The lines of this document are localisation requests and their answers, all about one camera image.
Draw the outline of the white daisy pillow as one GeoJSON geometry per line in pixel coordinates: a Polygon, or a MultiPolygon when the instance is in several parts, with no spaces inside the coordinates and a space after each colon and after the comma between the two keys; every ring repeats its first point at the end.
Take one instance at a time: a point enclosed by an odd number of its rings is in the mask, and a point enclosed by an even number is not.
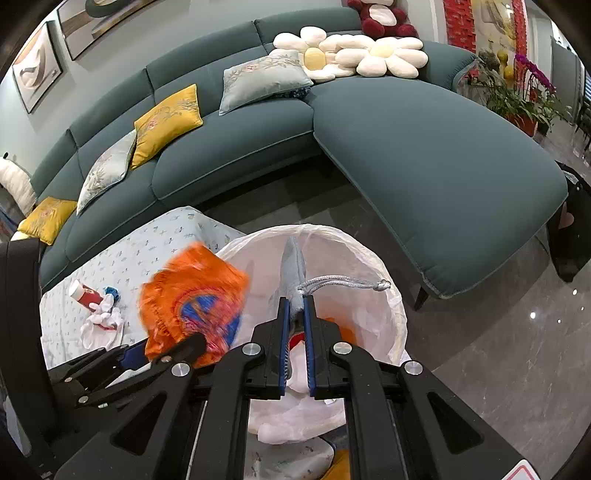
{"type": "Polygon", "coordinates": [[[366,78],[394,77],[415,79],[429,62],[424,43],[416,37],[384,37],[378,40],[365,35],[342,35],[337,43],[335,63],[353,69],[366,78]]]}
{"type": "Polygon", "coordinates": [[[342,66],[335,59],[341,47],[342,35],[329,35],[315,26],[301,28],[300,34],[283,32],[273,39],[273,52],[297,51],[301,67],[315,83],[325,83],[356,74],[356,69],[342,66]]]}

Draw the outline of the orange plastic bag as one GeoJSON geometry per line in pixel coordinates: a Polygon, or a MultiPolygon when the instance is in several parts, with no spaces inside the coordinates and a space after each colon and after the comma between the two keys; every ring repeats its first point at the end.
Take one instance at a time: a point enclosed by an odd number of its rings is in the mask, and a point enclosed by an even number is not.
{"type": "Polygon", "coordinates": [[[200,333],[205,352],[193,366],[221,360],[235,340],[247,288],[249,275],[200,242],[175,254],[140,289],[138,311],[147,332],[146,358],[153,361],[200,333]]]}

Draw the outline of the grey cushion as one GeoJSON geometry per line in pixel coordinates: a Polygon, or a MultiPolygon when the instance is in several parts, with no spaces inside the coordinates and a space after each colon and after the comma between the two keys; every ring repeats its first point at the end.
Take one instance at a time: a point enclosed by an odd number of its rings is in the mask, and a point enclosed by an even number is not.
{"type": "Polygon", "coordinates": [[[77,216],[100,195],[125,179],[135,145],[136,131],[131,130],[98,157],[82,185],[77,200],[77,216]]]}
{"type": "Polygon", "coordinates": [[[273,50],[269,55],[223,71],[218,114],[223,116],[267,97],[311,86],[312,80],[304,72],[296,50],[273,50]]]}

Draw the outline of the white panda plush pillow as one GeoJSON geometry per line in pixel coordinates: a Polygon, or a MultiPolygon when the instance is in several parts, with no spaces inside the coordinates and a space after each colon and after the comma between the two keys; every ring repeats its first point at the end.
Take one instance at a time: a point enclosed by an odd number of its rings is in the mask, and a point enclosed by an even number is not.
{"type": "Polygon", "coordinates": [[[24,216],[34,210],[37,195],[31,178],[19,165],[8,158],[0,159],[1,185],[10,193],[24,216]]]}

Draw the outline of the small blue wrapper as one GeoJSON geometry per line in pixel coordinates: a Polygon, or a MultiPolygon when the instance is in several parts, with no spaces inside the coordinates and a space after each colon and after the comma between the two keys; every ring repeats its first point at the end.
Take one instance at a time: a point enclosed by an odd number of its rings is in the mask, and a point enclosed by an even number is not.
{"type": "Polygon", "coordinates": [[[105,293],[106,295],[111,295],[111,296],[113,297],[113,302],[114,302],[114,303],[117,303],[117,302],[119,301],[119,299],[120,299],[119,292],[118,292],[118,290],[117,290],[116,288],[114,288],[114,287],[110,287],[110,286],[106,287],[106,288],[104,289],[104,293],[105,293]]]}

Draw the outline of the framed wall picture right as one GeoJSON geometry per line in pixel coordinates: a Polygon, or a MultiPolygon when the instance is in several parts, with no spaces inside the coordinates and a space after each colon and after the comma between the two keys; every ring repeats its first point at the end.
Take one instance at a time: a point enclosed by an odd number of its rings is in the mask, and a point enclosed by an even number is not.
{"type": "Polygon", "coordinates": [[[63,1],[56,12],[70,59],[77,60],[103,35],[153,3],[153,0],[63,1]]]}

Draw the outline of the framed wall picture left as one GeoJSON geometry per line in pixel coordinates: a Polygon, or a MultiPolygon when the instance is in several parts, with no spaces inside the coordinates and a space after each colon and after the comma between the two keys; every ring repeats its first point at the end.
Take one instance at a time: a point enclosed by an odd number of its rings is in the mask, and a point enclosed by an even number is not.
{"type": "Polygon", "coordinates": [[[12,63],[13,78],[21,101],[31,114],[63,70],[50,33],[51,22],[44,22],[27,40],[12,63]]]}

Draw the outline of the white daisy pillow left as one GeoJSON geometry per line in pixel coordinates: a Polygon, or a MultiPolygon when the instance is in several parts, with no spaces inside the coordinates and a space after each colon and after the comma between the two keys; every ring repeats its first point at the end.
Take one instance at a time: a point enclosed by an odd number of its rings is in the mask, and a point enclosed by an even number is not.
{"type": "Polygon", "coordinates": [[[329,35],[315,26],[301,28],[300,34],[283,32],[273,39],[273,52],[297,51],[301,67],[315,83],[325,83],[356,74],[356,69],[342,66],[335,59],[341,47],[342,35],[329,35]]]}

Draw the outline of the dark green sectional sofa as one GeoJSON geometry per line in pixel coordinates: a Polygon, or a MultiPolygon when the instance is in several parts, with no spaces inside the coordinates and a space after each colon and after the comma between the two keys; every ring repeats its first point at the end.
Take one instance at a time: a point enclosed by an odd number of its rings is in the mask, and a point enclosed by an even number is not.
{"type": "Polygon", "coordinates": [[[273,36],[312,19],[351,33],[337,8],[245,22],[186,43],[110,90],[58,139],[32,178],[39,198],[74,200],[98,156],[150,108],[195,85],[202,125],[69,217],[42,257],[50,289],[163,212],[198,205],[288,164],[324,153],[370,203],[435,295],[464,293],[497,271],[557,213],[567,182],[521,130],[461,96],[476,63],[464,49],[426,42],[415,79],[353,76],[302,99],[218,112],[224,69],[270,52],[273,36]]]}

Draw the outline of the grey cushion left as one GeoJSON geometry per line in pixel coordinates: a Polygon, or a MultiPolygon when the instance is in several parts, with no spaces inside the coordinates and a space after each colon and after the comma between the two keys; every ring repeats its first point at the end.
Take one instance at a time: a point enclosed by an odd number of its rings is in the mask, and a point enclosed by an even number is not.
{"type": "Polygon", "coordinates": [[[77,200],[77,216],[100,195],[125,179],[135,145],[136,131],[131,130],[98,157],[82,185],[77,200]]]}

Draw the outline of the framed wall picture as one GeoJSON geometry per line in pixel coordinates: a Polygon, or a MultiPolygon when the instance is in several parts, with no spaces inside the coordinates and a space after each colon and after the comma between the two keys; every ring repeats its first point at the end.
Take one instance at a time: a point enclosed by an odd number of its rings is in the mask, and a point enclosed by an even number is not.
{"type": "Polygon", "coordinates": [[[70,59],[77,60],[103,35],[153,3],[153,0],[63,1],[56,12],[70,59]]]}
{"type": "Polygon", "coordinates": [[[27,40],[12,63],[13,78],[21,101],[31,114],[63,70],[50,33],[51,22],[44,22],[27,40]]]}

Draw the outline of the white lined trash bin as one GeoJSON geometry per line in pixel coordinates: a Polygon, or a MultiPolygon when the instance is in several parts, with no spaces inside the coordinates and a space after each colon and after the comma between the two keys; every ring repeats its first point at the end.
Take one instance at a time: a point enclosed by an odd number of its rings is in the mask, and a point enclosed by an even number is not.
{"type": "MultiPolygon", "coordinates": [[[[335,227],[283,225],[232,240],[218,257],[249,275],[242,320],[232,344],[276,317],[280,298],[301,312],[310,294],[319,318],[339,326],[342,339],[376,360],[400,366],[406,351],[407,315],[402,295],[375,252],[335,227]]],[[[250,404],[249,433],[266,444],[304,442],[346,421],[341,399],[315,400],[308,390],[304,342],[290,348],[290,373],[279,401],[250,404]]]]}

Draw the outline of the white paper towel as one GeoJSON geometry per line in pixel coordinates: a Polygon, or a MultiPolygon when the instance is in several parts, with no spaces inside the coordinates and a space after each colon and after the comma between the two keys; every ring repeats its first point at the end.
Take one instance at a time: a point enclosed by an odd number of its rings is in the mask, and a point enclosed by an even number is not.
{"type": "Polygon", "coordinates": [[[111,350],[121,345],[124,321],[111,295],[105,295],[101,304],[82,323],[80,340],[85,350],[98,348],[111,350]]]}

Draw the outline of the grey cushion right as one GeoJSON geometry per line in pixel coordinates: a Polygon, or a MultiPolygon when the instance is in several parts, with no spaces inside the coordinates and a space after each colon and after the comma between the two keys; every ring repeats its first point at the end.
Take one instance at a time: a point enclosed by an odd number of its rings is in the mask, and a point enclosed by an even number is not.
{"type": "Polygon", "coordinates": [[[304,72],[296,50],[273,50],[269,55],[223,71],[218,114],[223,116],[267,97],[311,86],[312,80],[304,72]]]}

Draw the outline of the red monkey plush toy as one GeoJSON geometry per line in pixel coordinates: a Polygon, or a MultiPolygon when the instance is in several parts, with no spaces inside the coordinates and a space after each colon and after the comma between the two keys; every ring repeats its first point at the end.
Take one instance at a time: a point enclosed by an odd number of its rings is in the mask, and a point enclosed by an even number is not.
{"type": "Polygon", "coordinates": [[[348,0],[346,5],[359,14],[363,34],[377,40],[384,37],[419,37],[407,12],[396,0],[348,0]]]}

